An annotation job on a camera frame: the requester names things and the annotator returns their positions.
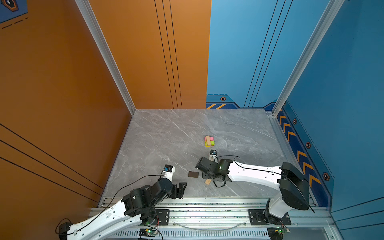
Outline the dark brown wood block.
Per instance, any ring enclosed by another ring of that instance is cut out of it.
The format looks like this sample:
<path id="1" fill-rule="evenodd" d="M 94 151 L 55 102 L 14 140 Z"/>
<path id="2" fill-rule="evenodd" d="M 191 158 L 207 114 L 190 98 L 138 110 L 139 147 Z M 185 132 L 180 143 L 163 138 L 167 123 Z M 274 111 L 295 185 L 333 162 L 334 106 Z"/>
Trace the dark brown wood block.
<path id="1" fill-rule="evenodd" d="M 188 172 L 188 177 L 189 178 L 198 178 L 199 177 L 199 173 L 198 172 L 189 171 Z"/>

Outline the plain long wood block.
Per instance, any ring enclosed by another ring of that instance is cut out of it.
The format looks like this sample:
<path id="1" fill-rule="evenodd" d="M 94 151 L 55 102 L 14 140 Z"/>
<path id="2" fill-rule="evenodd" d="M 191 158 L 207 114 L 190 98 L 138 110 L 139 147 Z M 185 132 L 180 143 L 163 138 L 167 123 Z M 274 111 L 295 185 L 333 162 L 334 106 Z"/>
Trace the plain long wood block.
<path id="1" fill-rule="evenodd" d="M 206 140 L 207 146 L 211 146 L 211 137 L 205 136 L 205 140 Z"/>

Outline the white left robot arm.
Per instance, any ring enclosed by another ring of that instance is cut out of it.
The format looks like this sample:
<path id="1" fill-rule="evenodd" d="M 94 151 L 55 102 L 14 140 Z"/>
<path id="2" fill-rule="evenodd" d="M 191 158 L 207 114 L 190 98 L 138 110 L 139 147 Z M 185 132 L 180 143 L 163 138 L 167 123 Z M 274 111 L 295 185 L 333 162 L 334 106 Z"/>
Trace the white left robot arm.
<path id="1" fill-rule="evenodd" d="M 151 224 L 158 215 L 155 206 L 165 199 L 181 199 L 187 183 L 174 185 L 167 178 L 132 190 L 113 206 L 83 222 L 57 226 L 61 240 L 104 240 L 123 229 Z"/>

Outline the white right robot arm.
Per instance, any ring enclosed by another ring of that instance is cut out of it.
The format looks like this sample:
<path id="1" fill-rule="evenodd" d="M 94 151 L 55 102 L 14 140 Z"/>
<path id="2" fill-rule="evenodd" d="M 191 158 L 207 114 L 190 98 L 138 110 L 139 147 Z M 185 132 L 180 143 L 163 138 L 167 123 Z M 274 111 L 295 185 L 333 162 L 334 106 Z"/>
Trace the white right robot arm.
<path id="1" fill-rule="evenodd" d="M 309 182 L 305 175 L 293 164 L 283 162 L 281 166 L 263 167 L 243 164 L 238 157 L 209 160 L 201 157 L 196 169 L 203 173 L 205 179 L 213 182 L 251 183 L 277 191 L 269 199 L 263 210 L 262 219 L 268 225 L 281 225 L 291 210 L 307 211 L 312 207 L 309 203 Z"/>

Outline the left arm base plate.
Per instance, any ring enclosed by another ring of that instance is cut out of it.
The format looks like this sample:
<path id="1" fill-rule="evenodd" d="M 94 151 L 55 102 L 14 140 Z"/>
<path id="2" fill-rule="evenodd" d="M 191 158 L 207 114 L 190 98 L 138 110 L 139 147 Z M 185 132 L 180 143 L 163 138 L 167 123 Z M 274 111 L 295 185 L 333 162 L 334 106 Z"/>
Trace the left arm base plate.
<path id="1" fill-rule="evenodd" d="M 149 226 L 167 226 L 170 220 L 169 209 L 155 209 L 152 216 L 146 220 L 145 224 Z"/>

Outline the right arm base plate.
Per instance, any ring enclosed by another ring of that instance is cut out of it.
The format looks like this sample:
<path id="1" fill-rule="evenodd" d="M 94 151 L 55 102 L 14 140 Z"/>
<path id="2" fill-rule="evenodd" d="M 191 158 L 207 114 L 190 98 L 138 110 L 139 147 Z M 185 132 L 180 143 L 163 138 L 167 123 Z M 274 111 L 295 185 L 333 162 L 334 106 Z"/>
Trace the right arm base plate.
<path id="1" fill-rule="evenodd" d="M 261 226 L 261 225 L 273 225 L 273 226 L 290 226 L 292 224 L 289 213 L 285 213 L 285 215 L 279 219 L 272 215 L 266 217 L 264 215 L 263 209 L 249 209 L 249 220 L 252 226 Z"/>

